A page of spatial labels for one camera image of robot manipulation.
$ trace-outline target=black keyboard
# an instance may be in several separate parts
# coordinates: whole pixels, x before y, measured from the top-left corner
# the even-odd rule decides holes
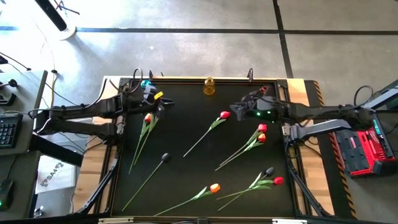
[[[0,115],[0,149],[12,149],[17,143],[22,114]]]

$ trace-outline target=computer mouse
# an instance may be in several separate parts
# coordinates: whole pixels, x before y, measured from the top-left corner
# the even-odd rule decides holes
[[[14,181],[6,179],[0,182],[0,212],[8,210],[12,203]]]

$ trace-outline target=warning stripe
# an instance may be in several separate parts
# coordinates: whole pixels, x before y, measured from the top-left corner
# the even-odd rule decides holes
[[[322,97],[321,90],[319,88],[319,84],[316,81],[314,81],[313,83],[314,83],[315,89],[317,91],[317,95],[318,95],[318,98],[319,98],[320,105],[324,106],[325,104],[323,102],[323,97]],[[337,167],[338,167],[338,169],[340,171],[341,181],[343,182],[344,190],[346,192],[346,196],[347,196],[347,199],[348,199],[348,205],[349,205],[349,207],[351,209],[351,214],[352,214],[352,216],[355,219],[358,219],[357,216],[356,216],[353,199],[351,198],[351,193],[349,192],[347,179],[346,179],[346,176],[344,174],[344,168],[343,168],[343,165],[342,165],[343,163],[342,163],[341,158],[340,158],[340,151],[339,151],[339,147],[338,147],[338,144],[337,144],[337,140],[336,140],[334,134],[329,133],[328,135],[329,135],[329,138],[330,138],[331,147],[333,148],[333,153],[335,154],[335,157],[336,157]]]

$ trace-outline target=concrete floor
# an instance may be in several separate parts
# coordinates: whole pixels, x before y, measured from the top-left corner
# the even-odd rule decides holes
[[[78,27],[277,29],[272,0],[64,2],[81,13],[61,12]],[[279,6],[289,30],[398,30],[394,0],[279,0]],[[75,103],[92,102],[104,75],[130,75],[135,67],[156,75],[212,77],[243,77],[252,67],[255,77],[286,77],[278,34],[78,32],[58,41],[45,30],[46,44],[32,22],[32,18],[38,22],[34,13],[31,17],[21,8],[0,3],[0,26],[20,27],[0,31],[0,51],[36,70],[55,66],[59,72],[55,89]],[[359,86],[371,85],[376,91],[398,77],[398,35],[286,35],[286,39],[294,77],[318,81],[327,105],[352,103]],[[9,65],[0,69],[13,70]],[[60,98],[55,103],[67,104]],[[398,174],[350,180],[358,218],[397,223],[397,185]],[[59,192],[65,194],[60,197],[65,205],[72,192]],[[52,198],[49,194],[40,203],[51,209],[59,203]],[[69,212],[63,207],[49,214]]]

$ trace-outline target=red machine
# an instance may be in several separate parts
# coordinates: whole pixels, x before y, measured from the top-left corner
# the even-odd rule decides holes
[[[336,132],[343,165],[351,177],[396,171],[396,158],[377,117],[373,122],[374,127],[367,131]]]

